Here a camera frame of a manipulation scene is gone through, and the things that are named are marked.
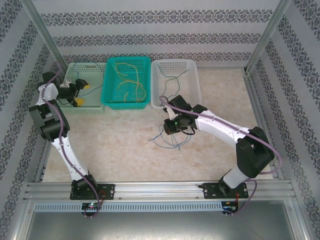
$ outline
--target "mounting plate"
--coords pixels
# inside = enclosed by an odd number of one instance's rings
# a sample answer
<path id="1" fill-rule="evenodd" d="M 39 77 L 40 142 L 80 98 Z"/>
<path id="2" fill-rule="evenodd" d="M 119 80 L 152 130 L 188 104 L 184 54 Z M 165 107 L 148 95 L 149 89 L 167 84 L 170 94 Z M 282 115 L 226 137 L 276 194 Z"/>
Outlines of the mounting plate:
<path id="1" fill-rule="evenodd" d="M 225 196 L 219 190 L 219 183 L 218 182 L 205 182 L 202 185 L 198 186 L 199 188 L 203 189 L 204 199 L 236 199 L 236 194 L 239 194 L 239 199 L 247 199 L 249 197 L 247 184 L 241 183 L 239 186 L 234 188 L 228 196 Z"/>
<path id="2" fill-rule="evenodd" d="M 99 199 L 102 200 L 113 200 L 115 195 L 115 185 L 114 184 L 97 184 L 98 186 L 98 196 Z M 74 193 L 70 193 L 70 200 L 97 200 L 96 197 L 94 198 L 88 198 L 88 197 L 82 197 L 78 196 Z"/>

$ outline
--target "beige floor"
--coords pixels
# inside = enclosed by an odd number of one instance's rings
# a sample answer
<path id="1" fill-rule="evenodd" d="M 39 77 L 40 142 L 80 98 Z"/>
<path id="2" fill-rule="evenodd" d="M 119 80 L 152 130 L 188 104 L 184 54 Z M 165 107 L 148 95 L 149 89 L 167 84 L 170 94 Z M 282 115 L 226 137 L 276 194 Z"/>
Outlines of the beige floor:
<path id="1" fill-rule="evenodd" d="M 256 126 L 240 70 L 199 70 L 198 74 L 203 106 L 229 122 Z M 144 110 L 107 108 L 104 115 L 68 114 L 66 118 L 73 150 L 98 182 L 219 180 L 236 166 L 233 148 L 206 132 L 197 131 L 180 150 L 163 149 L 148 141 L 159 134 L 159 125 L 168 118 L 150 104 Z M 182 133 L 177 135 L 180 140 L 185 138 Z M 54 147 L 43 181 L 71 181 Z"/>

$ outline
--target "patterned wallpaper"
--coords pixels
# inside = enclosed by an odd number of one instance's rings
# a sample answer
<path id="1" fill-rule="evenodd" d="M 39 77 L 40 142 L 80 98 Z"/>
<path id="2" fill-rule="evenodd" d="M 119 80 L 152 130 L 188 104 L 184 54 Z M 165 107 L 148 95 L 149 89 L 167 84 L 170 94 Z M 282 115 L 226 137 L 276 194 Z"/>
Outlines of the patterned wallpaper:
<path id="1" fill-rule="evenodd" d="M 36 103 L 50 51 L 19 0 L 0 0 L 0 240 L 19 211 L 24 182 L 33 182 L 44 151 L 29 107 Z"/>
<path id="2" fill-rule="evenodd" d="M 319 0 L 293 0 L 251 73 L 311 239 L 320 239 Z"/>
<path id="3" fill-rule="evenodd" d="M 113 56 L 244 67 L 279 0 L 35 0 L 67 63 Z"/>

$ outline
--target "white basket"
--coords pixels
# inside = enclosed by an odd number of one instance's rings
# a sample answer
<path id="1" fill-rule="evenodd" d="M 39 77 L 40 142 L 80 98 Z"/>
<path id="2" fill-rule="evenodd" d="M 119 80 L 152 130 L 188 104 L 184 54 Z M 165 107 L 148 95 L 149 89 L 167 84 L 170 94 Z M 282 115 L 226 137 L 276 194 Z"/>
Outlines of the white basket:
<path id="1" fill-rule="evenodd" d="M 101 104 L 101 92 L 102 87 L 100 87 L 103 82 L 103 74 L 106 71 L 106 63 L 105 62 L 72 62 L 68 66 L 68 70 L 66 71 L 64 80 L 68 80 L 69 82 L 74 83 L 78 77 L 77 72 L 79 72 L 79 78 L 86 80 L 90 85 L 87 89 L 82 89 L 79 92 L 79 98 L 84 99 L 84 104 L 79 107 L 74 107 L 70 104 L 61 105 L 58 102 L 62 112 L 64 114 L 104 114 L 105 106 Z"/>
<path id="2" fill-rule="evenodd" d="M 179 83 L 177 79 L 172 79 L 173 77 L 166 77 L 164 75 L 179 76 Z M 202 97 L 196 62 L 190 59 L 154 60 L 151 63 L 151 105 L 154 108 L 164 108 L 161 106 L 159 100 L 159 97 L 163 94 L 169 98 L 169 100 L 177 95 L 181 95 L 192 107 L 197 104 L 201 105 Z"/>

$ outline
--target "plastic basket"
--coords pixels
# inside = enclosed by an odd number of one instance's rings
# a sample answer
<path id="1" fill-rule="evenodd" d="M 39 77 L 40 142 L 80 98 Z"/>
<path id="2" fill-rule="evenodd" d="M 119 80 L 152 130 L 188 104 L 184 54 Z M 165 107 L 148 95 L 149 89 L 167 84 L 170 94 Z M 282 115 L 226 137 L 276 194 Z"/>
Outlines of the plastic basket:
<path id="1" fill-rule="evenodd" d="M 80 107 L 74 107 L 70 104 L 62 105 L 60 102 L 58 102 L 63 113 L 103 114 L 105 112 L 106 107 L 102 105 L 100 102 L 100 96 L 102 92 L 102 87 L 100 86 L 103 84 L 104 81 L 103 75 L 105 73 L 105 69 L 105 62 L 72 62 L 69 64 L 64 77 L 64 81 L 74 83 L 76 79 L 79 77 L 80 79 L 86 80 L 90 87 L 87 89 L 80 90 L 78 97 L 84 99 L 84 104 Z M 61 101 L 62 103 L 67 103 L 66 100 L 62 99 Z"/>
<path id="2" fill-rule="evenodd" d="M 111 109 L 144 109 L 150 102 L 151 60 L 146 56 L 111 57 L 106 63 L 101 103 Z M 134 83 L 138 81 L 143 88 Z"/>
<path id="3" fill-rule="evenodd" d="M 164 108 L 159 100 L 162 95 L 169 100 L 181 95 L 191 106 L 202 104 L 196 62 L 190 59 L 154 60 L 151 64 L 151 105 L 154 108 Z"/>

